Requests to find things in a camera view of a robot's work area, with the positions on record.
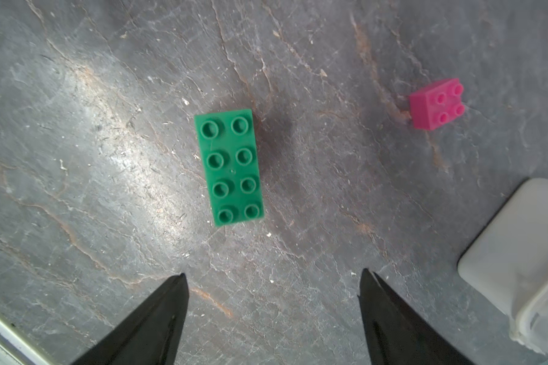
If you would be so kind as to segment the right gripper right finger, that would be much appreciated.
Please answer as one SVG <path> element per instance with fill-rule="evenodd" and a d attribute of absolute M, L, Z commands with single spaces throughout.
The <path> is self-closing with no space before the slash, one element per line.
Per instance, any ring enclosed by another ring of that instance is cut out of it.
<path fill-rule="evenodd" d="M 359 306 L 373 364 L 471 364 L 377 273 L 364 269 Z"/>

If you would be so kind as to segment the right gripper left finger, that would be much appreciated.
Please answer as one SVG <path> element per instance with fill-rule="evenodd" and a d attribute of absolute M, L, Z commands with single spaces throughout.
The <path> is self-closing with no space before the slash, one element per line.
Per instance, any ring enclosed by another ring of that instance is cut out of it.
<path fill-rule="evenodd" d="M 184 274 L 168 278 L 75 364 L 173 364 L 190 298 Z"/>

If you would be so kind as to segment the green lego brick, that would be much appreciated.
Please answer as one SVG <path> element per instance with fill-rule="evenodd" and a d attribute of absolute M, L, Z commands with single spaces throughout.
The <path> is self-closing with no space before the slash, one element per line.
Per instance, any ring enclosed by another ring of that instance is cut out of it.
<path fill-rule="evenodd" d="M 264 216 L 253 113 L 196 115 L 194 124 L 217 227 Z"/>

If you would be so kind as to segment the pink small lego brick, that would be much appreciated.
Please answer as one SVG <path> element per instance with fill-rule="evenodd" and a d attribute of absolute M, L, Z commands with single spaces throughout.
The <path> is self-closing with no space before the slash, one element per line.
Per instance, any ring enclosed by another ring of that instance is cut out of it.
<path fill-rule="evenodd" d="M 434 82 L 409 95 L 409 112 L 415 129 L 435 130 L 465 112 L 464 86 L 458 78 Z"/>

